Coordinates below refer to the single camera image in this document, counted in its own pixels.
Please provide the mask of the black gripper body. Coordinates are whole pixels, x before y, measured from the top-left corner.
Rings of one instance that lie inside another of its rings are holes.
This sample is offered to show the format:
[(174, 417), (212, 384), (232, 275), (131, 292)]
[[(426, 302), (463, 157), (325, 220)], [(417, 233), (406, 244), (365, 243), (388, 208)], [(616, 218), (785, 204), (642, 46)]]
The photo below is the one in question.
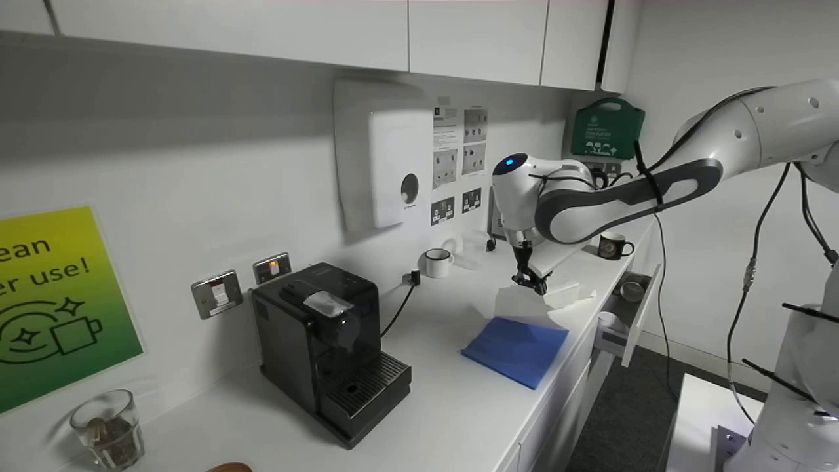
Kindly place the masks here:
[(515, 273), (535, 275), (530, 269), (531, 243), (530, 243), (527, 231), (511, 231), (511, 249), (514, 249), (514, 260), (515, 260)]

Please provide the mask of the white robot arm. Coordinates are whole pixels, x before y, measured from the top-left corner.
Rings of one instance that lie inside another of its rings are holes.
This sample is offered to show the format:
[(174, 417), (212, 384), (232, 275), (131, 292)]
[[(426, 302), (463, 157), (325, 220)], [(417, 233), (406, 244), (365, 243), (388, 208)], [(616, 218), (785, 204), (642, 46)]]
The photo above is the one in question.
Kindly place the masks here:
[[(493, 169), (493, 201), (515, 257), (514, 281), (541, 292), (535, 248), (582, 244), (612, 225), (684, 204), (721, 181), (775, 164), (839, 193), (839, 83), (756, 86), (721, 101), (670, 144), (657, 166), (600, 190), (578, 161), (507, 156)], [(775, 381), (750, 439), (726, 472), (839, 471), (839, 266), (817, 304), (789, 311)]]

